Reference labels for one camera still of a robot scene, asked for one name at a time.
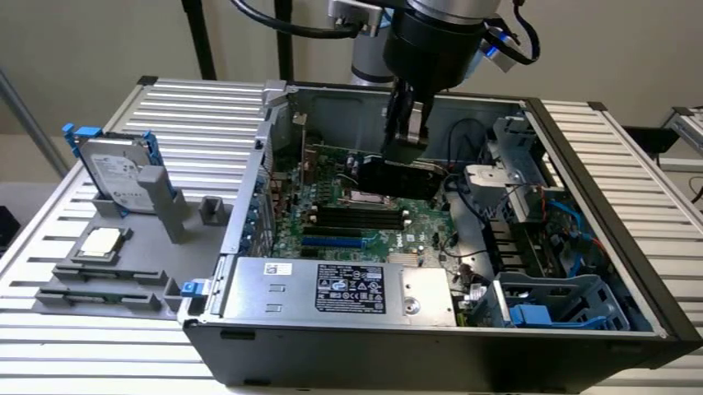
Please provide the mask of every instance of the motherboard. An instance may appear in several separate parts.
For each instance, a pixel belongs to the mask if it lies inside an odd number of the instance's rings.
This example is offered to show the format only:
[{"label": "motherboard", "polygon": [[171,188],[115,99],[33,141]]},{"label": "motherboard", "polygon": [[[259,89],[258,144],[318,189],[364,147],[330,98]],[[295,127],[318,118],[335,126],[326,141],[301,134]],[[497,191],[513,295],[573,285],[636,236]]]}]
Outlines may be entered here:
[{"label": "motherboard", "polygon": [[452,234],[453,226],[441,197],[414,200],[360,192],[354,179],[368,155],[309,145],[301,164],[271,175],[271,256],[442,267],[438,238]]}]

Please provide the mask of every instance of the metal bracket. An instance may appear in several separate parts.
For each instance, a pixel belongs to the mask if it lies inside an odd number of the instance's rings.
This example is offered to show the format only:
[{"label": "metal bracket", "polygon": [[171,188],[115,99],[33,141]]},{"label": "metal bracket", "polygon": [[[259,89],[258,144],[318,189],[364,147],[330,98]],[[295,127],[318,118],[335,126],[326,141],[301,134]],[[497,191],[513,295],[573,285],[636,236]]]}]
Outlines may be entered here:
[{"label": "metal bracket", "polygon": [[382,8],[372,6],[356,0],[329,0],[326,3],[326,15],[333,18],[334,25],[345,23],[360,23],[362,31],[370,36],[377,36],[381,25]]}]

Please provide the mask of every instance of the warning label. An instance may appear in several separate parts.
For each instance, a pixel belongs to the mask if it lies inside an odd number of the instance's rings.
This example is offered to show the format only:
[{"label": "warning label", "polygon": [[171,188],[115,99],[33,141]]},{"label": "warning label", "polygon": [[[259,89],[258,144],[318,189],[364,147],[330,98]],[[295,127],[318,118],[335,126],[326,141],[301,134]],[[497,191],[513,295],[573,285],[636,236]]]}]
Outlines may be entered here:
[{"label": "warning label", "polygon": [[382,267],[317,265],[314,308],[325,313],[385,314]]},{"label": "warning label", "polygon": [[153,210],[147,192],[135,182],[138,166],[123,156],[93,154],[90,160],[114,201],[130,211]]}]

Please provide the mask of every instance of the blue pcie slot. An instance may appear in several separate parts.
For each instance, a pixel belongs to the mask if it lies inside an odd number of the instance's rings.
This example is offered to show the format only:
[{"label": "blue pcie slot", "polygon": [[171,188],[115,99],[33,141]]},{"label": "blue pcie slot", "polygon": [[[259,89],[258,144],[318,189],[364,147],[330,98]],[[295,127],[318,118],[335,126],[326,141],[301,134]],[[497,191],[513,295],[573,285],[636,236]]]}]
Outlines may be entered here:
[{"label": "blue pcie slot", "polygon": [[301,245],[307,247],[334,247],[338,249],[360,249],[364,246],[361,239],[335,239],[329,237],[302,237]]}]

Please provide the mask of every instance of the slotted metal surface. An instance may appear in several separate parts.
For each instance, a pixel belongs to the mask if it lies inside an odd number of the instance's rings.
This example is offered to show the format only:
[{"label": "slotted metal surface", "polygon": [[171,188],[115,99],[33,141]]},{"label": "slotted metal surface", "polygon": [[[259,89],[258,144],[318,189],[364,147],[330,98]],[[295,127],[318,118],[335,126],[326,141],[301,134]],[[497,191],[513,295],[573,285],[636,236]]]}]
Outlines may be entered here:
[{"label": "slotted metal surface", "polygon": [[703,155],[703,109],[674,107],[664,127],[674,130],[688,146]]},{"label": "slotted metal surface", "polygon": [[[254,85],[159,80],[154,86],[134,89],[105,129],[142,132],[150,128],[158,136],[173,183],[183,188],[187,199],[197,200],[203,194],[234,199],[234,180],[245,166],[243,155],[234,153],[243,153],[251,144],[261,90],[262,86]],[[606,133],[606,125],[585,104],[545,104],[554,118],[560,114],[557,122],[564,130],[578,135]],[[612,141],[584,143],[612,144]],[[618,152],[580,153],[578,156],[589,171],[604,171],[604,178],[616,178],[616,173],[602,166],[626,163],[624,167],[613,166],[625,169],[617,178],[628,179],[632,175],[630,179],[646,181],[641,172],[648,172],[637,166],[637,159]],[[609,162],[610,157],[618,161]],[[50,279],[55,262],[65,257],[94,214],[89,204],[94,191],[77,165],[0,260],[0,393],[298,393],[294,389],[225,388],[215,383],[175,322],[27,312],[37,287]],[[676,220],[680,217],[665,210],[676,208],[666,200],[666,193],[620,189],[608,189],[605,193],[616,207],[634,207],[637,204],[626,202],[649,200],[652,203],[642,203],[644,207],[652,204],[656,209],[664,209],[660,211],[664,221],[644,218],[626,223],[637,225],[629,227],[630,232],[654,234],[661,229],[657,226],[670,226],[670,231],[681,233],[670,240],[676,244],[668,245],[666,253],[681,250],[680,243],[700,234],[692,223],[668,222],[670,216]],[[621,210],[637,214],[630,208]],[[646,243],[652,238],[644,236],[638,240]],[[693,279],[703,278],[703,262],[697,258],[666,255],[652,258],[650,263],[688,317],[703,325],[703,287]],[[692,395],[700,393],[700,386],[703,356],[694,354],[680,358],[665,369],[621,372],[585,394]]]},{"label": "slotted metal surface", "polygon": [[[544,102],[606,201],[625,224],[649,263],[703,334],[703,218],[652,161],[612,121],[585,103]],[[593,150],[582,143],[601,146]],[[657,370],[632,369],[605,383],[689,387],[703,393],[703,350]]]}]

